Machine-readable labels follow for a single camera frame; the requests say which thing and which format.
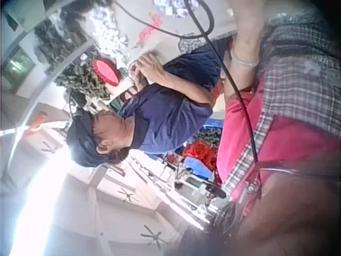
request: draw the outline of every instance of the pink garment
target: pink garment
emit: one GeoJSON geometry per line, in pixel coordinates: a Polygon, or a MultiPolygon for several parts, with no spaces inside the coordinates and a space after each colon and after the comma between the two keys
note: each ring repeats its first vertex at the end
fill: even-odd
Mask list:
{"type": "MultiPolygon", "coordinates": [[[[253,130],[260,118],[263,105],[263,85],[255,95],[242,92],[253,130]]],[[[234,164],[239,159],[246,144],[250,141],[244,114],[237,98],[226,104],[226,115],[222,138],[218,150],[217,167],[222,181],[226,181],[234,164]]],[[[258,153],[259,161],[296,160],[327,151],[340,150],[340,140],[300,121],[276,116],[258,153]]],[[[245,186],[244,179],[232,192],[232,200],[237,200],[245,186]]],[[[264,183],[269,172],[261,172],[264,183]]]]}

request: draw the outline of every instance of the bracelet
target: bracelet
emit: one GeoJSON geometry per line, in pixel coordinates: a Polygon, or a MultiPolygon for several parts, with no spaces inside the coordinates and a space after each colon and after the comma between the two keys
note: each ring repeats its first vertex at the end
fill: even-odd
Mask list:
{"type": "Polygon", "coordinates": [[[259,64],[259,61],[243,61],[243,60],[239,59],[234,52],[234,48],[232,48],[232,50],[231,50],[231,57],[232,57],[232,59],[237,60],[238,63],[244,67],[255,68],[259,64]]]}

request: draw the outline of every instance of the navy blue shirt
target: navy blue shirt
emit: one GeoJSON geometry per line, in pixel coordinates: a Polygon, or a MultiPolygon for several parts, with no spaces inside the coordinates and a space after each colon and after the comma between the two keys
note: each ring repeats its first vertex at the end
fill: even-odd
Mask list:
{"type": "MultiPolygon", "coordinates": [[[[223,57],[226,39],[214,41],[214,44],[223,57]]],[[[221,65],[213,50],[204,45],[167,63],[164,69],[210,91],[220,76],[221,65]]],[[[154,83],[124,104],[120,114],[124,118],[135,116],[131,148],[162,154],[183,145],[204,125],[212,114],[212,108],[154,83]]]]}

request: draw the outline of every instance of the plaid shirt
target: plaid shirt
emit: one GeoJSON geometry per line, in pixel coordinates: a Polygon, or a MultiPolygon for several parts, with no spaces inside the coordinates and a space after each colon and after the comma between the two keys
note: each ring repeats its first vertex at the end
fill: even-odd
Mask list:
{"type": "MultiPolygon", "coordinates": [[[[254,131],[257,151],[274,116],[293,118],[341,138],[341,55],[328,37],[325,21],[316,14],[270,21],[260,56],[257,76],[265,86],[262,114],[254,131]]],[[[253,162],[249,143],[223,184],[227,198],[253,162]]]]}

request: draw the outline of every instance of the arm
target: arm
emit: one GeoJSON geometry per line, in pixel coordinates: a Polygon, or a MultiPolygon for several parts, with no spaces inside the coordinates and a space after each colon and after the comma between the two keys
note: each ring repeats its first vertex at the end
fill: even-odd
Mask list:
{"type": "MultiPolygon", "coordinates": [[[[238,88],[243,90],[250,86],[255,77],[255,68],[244,66],[243,62],[259,61],[259,48],[264,27],[264,0],[229,0],[237,23],[237,39],[233,46],[234,55],[229,72],[238,88]]],[[[228,78],[224,83],[225,101],[234,95],[228,78]]]]}
{"type": "Polygon", "coordinates": [[[138,69],[148,79],[161,86],[170,88],[186,95],[197,103],[206,103],[214,107],[215,97],[212,93],[201,86],[174,76],[164,70],[159,60],[151,53],[139,58],[138,69]]]}

